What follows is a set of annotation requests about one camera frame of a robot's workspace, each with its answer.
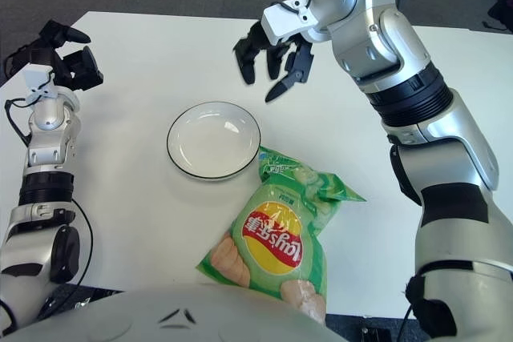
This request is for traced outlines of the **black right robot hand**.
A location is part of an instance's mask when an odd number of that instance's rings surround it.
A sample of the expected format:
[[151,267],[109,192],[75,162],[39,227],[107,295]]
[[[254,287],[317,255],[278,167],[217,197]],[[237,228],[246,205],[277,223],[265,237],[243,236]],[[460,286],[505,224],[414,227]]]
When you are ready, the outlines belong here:
[[313,63],[311,53],[312,43],[307,42],[301,34],[295,34],[285,42],[279,41],[273,45],[261,22],[255,22],[246,37],[238,40],[233,47],[236,62],[242,79],[247,85],[255,82],[255,57],[261,52],[266,53],[267,70],[271,80],[277,80],[281,64],[286,54],[286,75],[274,84],[265,96],[265,102],[270,103],[281,97],[296,83],[306,83]]

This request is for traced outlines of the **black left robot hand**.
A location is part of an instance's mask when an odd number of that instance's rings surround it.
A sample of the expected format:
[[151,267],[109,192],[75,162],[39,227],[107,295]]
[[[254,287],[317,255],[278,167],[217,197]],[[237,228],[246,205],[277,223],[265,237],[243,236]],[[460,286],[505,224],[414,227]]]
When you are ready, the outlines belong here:
[[87,91],[103,83],[103,74],[98,68],[90,48],[85,46],[61,57],[56,49],[66,42],[90,43],[90,37],[73,27],[49,20],[39,32],[39,39],[30,46],[30,64],[49,66],[56,85],[72,91]]

